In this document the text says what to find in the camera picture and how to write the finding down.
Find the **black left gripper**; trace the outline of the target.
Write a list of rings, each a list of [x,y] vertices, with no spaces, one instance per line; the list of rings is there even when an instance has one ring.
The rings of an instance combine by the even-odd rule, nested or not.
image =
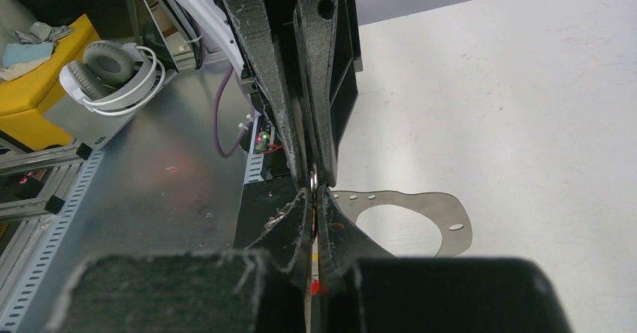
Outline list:
[[[333,186],[337,154],[358,97],[361,43],[355,0],[221,0],[270,102],[294,182],[303,182],[291,97],[301,99],[307,157]]]

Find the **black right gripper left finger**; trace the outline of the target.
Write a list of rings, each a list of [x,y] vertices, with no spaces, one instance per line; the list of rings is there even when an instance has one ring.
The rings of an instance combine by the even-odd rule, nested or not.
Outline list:
[[[273,222],[253,241],[250,250],[262,250],[274,268],[305,291],[311,278],[313,196],[300,189]]]

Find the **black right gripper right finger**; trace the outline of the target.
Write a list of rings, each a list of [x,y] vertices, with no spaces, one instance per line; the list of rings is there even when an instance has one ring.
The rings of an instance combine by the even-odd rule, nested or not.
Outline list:
[[[320,186],[315,202],[318,275],[322,291],[345,290],[346,273],[359,258],[393,257],[342,212],[329,188]]]

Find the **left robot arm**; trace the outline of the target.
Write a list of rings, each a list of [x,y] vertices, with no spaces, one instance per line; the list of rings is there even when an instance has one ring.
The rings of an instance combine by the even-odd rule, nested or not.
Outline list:
[[[175,0],[267,101],[296,184],[337,182],[363,68],[355,0]]]

